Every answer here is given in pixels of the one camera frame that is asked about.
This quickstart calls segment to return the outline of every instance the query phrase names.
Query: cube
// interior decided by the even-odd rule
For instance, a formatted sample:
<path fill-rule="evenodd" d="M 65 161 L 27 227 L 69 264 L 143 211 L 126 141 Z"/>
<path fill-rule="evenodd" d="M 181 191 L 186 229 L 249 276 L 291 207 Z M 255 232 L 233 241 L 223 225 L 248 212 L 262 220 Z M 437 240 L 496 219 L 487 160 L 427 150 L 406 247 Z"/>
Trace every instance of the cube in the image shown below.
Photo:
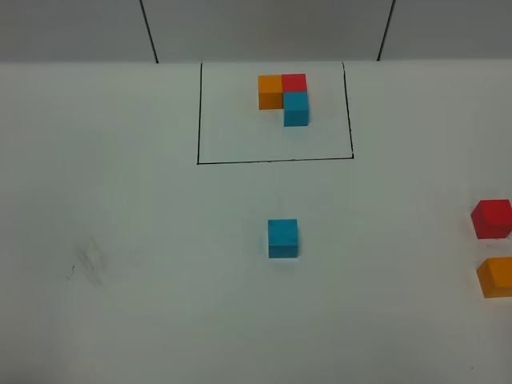
<path fill-rule="evenodd" d="M 506 238 L 512 232 L 509 200 L 481 200 L 471 214 L 477 238 Z"/>
<path fill-rule="evenodd" d="M 258 100 L 260 110 L 282 108 L 282 79 L 280 74 L 258 76 Z"/>
<path fill-rule="evenodd" d="M 307 126 L 310 122 L 310 101 L 307 92 L 284 93 L 285 126 Z"/>
<path fill-rule="evenodd" d="M 305 74 L 284 74 L 282 76 L 283 92 L 307 92 Z"/>
<path fill-rule="evenodd" d="M 269 220 L 269 258 L 298 257 L 298 224 L 296 218 Z"/>
<path fill-rule="evenodd" d="M 488 258 L 477 275 L 484 298 L 512 297 L 512 258 Z"/>

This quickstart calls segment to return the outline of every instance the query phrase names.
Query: blue block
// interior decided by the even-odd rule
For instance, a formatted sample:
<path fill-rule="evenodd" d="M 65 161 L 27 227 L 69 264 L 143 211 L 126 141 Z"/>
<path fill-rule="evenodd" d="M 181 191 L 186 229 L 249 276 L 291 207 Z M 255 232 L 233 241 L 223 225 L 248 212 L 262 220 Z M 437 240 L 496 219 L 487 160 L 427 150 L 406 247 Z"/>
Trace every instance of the blue block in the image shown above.
<path fill-rule="evenodd" d="M 285 126 L 307 126 L 310 122 L 307 92 L 285 92 L 283 98 Z"/>
<path fill-rule="evenodd" d="M 269 258 L 298 257 L 296 218 L 269 220 Z"/>

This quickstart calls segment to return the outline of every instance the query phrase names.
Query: black rectangle outline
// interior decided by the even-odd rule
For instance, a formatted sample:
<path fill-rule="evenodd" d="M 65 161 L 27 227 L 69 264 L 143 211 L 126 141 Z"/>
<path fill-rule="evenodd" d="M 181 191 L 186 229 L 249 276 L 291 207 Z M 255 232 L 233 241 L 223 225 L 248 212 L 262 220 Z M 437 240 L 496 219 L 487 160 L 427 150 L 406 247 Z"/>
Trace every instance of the black rectangle outline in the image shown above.
<path fill-rule="evenodd" d="M 346 102 L 346 118 L 349 123 L 349 136 L 350 136 L 350 150 L 352 152 L 352 156 L 344 157 L 344 158 L 289 158 L 282 160 L 249 160 L 242 162 L 200 162 L 201 155 L 201 119 L 202 119 L 202 62 L 201 69 L 199 74 L 199 122 L 198 122 L 198 166 L 208 166 L 208 165 L 219 165 L 219 164 L 256 164 L 260 162 L 320 162 L 327 160 L 354 160 L 354 142 L 352 141 L 352 125 L 350 123 L 350 109 L 349 109 L 349 96 L 346 91 L 346 72 L 345 72 L 345 63 L 342 62 L 343 66 L 343 85 L 345 87 L 345 102 Z"/>

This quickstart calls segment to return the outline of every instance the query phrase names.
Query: black line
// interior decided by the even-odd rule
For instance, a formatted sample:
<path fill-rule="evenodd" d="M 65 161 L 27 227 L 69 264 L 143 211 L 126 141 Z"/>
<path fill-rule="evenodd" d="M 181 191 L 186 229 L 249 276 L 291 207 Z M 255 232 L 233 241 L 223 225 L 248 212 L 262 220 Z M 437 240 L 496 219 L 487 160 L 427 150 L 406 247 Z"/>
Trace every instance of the black line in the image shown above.
<path fill-rule="evenodd" d="M 144 8 L 144 4 L 142 3 L 142 0 L 138 0 L 138 2 L 141 5 L 142 16 L 144 17 L 144 23 L 146 24 L 147 34 L 150 37 L 151 48 L 153 49 L 154 60 L 158 64 L 157 51 L 154 48 L 153 36 L 151 35 L 150 24 L 147 22 L 146 9 Z"/>
<path fill-rule="evenodd" d="M 289 158 L 286 160 L 250 160 L 247 162 L 199 162 L 199 166 L 208 166 L 213 164 L 256 164 L 260 162 L 323 162 L 329 160 L 353 160 L 354 156 L 349 158 Z"/>
<path fill-rule="evenodd" d="M 386 28 L 384 29 L 384 36 L 382 36 L 381 48 L 380 48 L 380 50 L 378 50 L 378 56 L 377 56 L 377 61 L 378 62 L 381 61 L 382 49 L 384 48 L 384 44 L 386 43 L 387 30 L 390 28 L 390 22 L 391 22 L 391 18 L 393 17 L 393 11 L 394 11 L 394 4 L 395 3 L 396 3 L 396 0 L 393 0 L 391 2 L 390 15 L 387 18 Z"/>
<path fill-rule="evenodd" d="M 346 118 L 348 119 L 348 122 L 349 122 L 350 148 L 352 150 L 352 158 L 354 158 L 354 142 L 352 142 L 352 124 L 350 123 L 349 95 L 346 92 L 345 63 L 342 62 L 342 65 L 343 65 L 343 85 L 345 86 Z"/>
<path fill-rule="evenodd" d="M 198 164 L 201 164 L 199 162 L 199 155 L 201 154 L 201 109 L 202 109 L 202 62 L 201 62 L 201 69 L 200 69 L 200 73 L 199 73 Z"/>

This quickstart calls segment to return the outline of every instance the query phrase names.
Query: red cube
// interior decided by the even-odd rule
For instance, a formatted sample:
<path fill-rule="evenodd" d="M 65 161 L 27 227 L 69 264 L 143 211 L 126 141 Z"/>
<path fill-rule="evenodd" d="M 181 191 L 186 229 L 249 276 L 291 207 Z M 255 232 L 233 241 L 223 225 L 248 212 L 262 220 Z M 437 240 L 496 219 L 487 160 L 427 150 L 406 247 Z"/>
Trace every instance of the red cube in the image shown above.
<path fill-rule="evenodd" d="M 512 232 L 509 200 L 481 200 L 471 214 L 477 238 L 506 238 Z"/>
<path fill-rule="evenodd" d="M 283 92 L 306 92 L 306 75 L 305 74 L 284 74 L 282 79 Z"/>

